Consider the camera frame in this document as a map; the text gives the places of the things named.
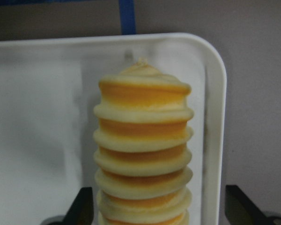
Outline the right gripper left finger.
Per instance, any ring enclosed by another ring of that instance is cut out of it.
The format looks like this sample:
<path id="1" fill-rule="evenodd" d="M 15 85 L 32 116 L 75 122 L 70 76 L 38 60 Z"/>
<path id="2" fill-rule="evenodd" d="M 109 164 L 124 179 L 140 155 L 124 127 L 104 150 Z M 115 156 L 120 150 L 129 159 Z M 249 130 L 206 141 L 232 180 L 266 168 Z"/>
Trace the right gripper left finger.
<path id="1" fill-rule="evenodd" d="M 82 187 L 64 216 L 43 221 L 44 225 L 91 225 L 94 221 L 92 187 Z"/>

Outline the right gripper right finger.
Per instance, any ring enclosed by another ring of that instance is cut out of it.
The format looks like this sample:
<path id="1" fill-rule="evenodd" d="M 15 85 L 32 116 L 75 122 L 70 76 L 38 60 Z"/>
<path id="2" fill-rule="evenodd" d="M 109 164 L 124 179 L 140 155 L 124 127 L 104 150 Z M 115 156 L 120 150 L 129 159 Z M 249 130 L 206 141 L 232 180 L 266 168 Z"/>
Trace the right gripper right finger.
<path id="1" fill-rule="evenodd" d="M 225 187 L 225 216 L 231 225 L 281 225 L 281 216 L 267 216 L 237 185 Z"/>

